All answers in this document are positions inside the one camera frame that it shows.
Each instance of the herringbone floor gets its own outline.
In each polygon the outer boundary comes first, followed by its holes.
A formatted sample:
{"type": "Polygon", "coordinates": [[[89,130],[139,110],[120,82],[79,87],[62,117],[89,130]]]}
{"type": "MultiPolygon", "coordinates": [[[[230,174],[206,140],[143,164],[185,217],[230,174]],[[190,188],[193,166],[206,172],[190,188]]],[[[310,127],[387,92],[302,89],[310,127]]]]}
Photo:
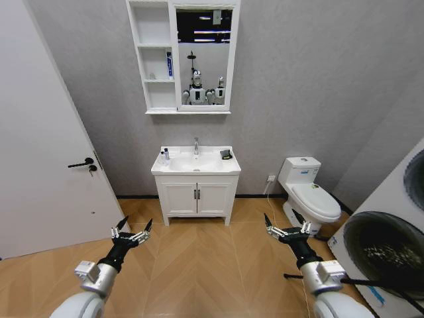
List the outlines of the herringbone floor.
{"type": "MultiPolygon", "coordinates": [[[[283,200],[270,200],[278,226],[289,227],[283,200]]],[[[127,254],[105,317],[307,317],[301,280],[282,278],[299,272],[295,258],[266,234],[263,212],[272,218],[266,199],[236,199],[230,227],[221,219],[171,219],[165,227],[157,199],[120,204],[133,232],[151,217],[154,225],[149,241],[127,254]]],[[[309,243],[333,258],[324,242],[309,243]]],[[[110,240],[100,240],[1,261],[0,317],[48,317],[80,291],[73,274],[80,260],[97,261],[110,247],[110,240]]],[[[355,288],[343,291],[364,303],[355,288]]]]}

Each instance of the power outlet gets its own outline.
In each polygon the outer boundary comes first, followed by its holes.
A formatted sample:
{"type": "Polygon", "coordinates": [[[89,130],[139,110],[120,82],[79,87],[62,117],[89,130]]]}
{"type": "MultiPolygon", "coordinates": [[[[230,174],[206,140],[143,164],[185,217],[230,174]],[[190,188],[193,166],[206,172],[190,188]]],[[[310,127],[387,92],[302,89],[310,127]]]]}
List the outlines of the power outlet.
{"type": "Polygon", "coordinates": [[[268,177],[266,177],[266,181],[267,182],[274,182],[274,181],[276,181],[276,176],[270,174],[270,175],[268,175],[268,177]]]}

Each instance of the toilet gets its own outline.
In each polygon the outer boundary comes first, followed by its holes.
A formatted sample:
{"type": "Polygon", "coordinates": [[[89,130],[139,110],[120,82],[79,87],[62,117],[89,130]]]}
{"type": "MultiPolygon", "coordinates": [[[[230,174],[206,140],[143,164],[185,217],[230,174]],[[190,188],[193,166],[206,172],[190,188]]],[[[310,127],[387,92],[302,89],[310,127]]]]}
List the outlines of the toilet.
{"type": "Polygon", "coordinates": [[[335,222],[341,215],[337,201],[313,183],[320,166],[312,157],[286,158],[278,176],[289,195],[283,204],[284,213],[294,227],[311,222],[311,235],[316,235],[322,224],[335,222]]]}

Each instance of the white bottle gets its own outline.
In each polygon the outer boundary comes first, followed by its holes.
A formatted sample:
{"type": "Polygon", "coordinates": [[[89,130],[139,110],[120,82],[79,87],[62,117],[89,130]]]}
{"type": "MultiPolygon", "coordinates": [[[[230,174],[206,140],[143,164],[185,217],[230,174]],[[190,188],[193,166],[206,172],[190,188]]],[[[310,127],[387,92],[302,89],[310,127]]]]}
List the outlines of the white bottle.
{"type": "Polygon", "coordinates": [[[168,152],[168,148],[164,149],[165,154],[165,166],[168,166],[170,164],[170,153],[168,152]]]}
{"type": "Polygon", "coordinates": [[[159,164],[162,164],[162,165],[165,164],[165,154],[163,151],[161,151],[159,155],[159,164]]]}

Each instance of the toilet lid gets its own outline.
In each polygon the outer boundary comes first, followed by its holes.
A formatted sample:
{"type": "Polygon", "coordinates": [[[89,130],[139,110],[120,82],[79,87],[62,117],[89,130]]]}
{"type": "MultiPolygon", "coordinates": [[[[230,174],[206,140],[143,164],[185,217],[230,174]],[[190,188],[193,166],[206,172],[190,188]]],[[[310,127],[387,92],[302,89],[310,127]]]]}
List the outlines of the toilet lid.
{"type": "Polygon", "coordinates": [[[340,205],[316,184],[296,184],[293,192],[311,210],[325,217],[338,217],[340,205]]]}

